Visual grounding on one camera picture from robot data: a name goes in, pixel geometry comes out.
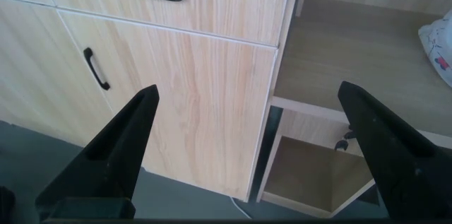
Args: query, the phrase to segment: gray floor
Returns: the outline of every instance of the gray floor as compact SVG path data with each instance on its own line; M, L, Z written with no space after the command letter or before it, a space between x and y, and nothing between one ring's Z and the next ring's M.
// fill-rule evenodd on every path
M80 152L78 146L0 121L0 185L16 194L16 223L37 223L35 197ZM237 202L255 219L310 219L312 217L254 201ZM245 218L230 198L141 170L133 204L136 218ZM355 201L335 218L385 218L384 206Z

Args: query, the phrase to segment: open shelf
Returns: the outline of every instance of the open shelf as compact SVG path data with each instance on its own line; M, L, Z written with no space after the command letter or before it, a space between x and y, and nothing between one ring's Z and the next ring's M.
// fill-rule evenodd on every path
M262 199L328 218L373 184L364 158L283 136Z
M342 111L338 89L349 81L416 129L452 136L452 88L436 74L417 35L438 18L304 0L301 17L292 19L274 96Z

